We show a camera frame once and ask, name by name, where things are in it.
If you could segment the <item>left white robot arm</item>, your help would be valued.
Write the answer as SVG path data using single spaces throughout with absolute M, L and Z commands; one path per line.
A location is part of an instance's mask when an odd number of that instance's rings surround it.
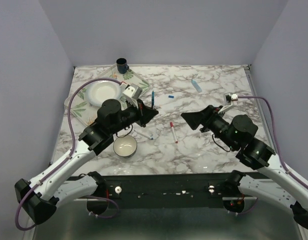
M 98 156 L 114 142 L 114 135 L 136 123 L 145 127 L 158 111 L 138 99 L 122 110 L 116 99 L 106 100 L 97 111 L 96 120 L 86 127 L 70 150 L 31 180 L 20 179 L 15 185 L 17 210 L 24 209 L 31 220 L 40 225 L 46 222 L 62 204 L 92 196 L 105 198 L 108 189 L 105 179 L 96 171 L 66 183 L 81 166 Z

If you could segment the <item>white marker red tip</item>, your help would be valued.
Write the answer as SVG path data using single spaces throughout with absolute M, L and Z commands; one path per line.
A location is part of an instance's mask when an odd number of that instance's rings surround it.
M 177 136 L 176 136 L 174 124 L 173 124 L 173 122 L 170 122 L 169 124 L 170 124 L 170 127 L 171 127 L 171 131 L 172 131 L 172 136 L 173 136 L 174 142 L 177 144 L 179 141 L 178 141 Z

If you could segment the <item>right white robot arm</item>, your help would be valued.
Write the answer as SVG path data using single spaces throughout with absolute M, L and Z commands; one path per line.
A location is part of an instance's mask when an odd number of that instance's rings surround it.
M 279 204 L 292 212 L 293 219 L 308 230 L 308 180 L 284 165 L 275 151 L 255 138 L 258 126 L 246 115 L 237 115 L 226 122 L 220 109 L 212 105 L 198 112 L 185 112 L 181 117 L 192 130 L 211 131 L 227 145 L 245 166 L 271 179 L 273 186 L 234 170 L 222 185 L 230 196 L 250 195 L 272 204 Z

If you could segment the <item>blue gel pen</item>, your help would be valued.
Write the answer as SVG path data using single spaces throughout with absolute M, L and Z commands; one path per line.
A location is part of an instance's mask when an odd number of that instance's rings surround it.
M 152 90 L 151 92 L 151 108 L 154 109 L 155 107 L 155 92 Z

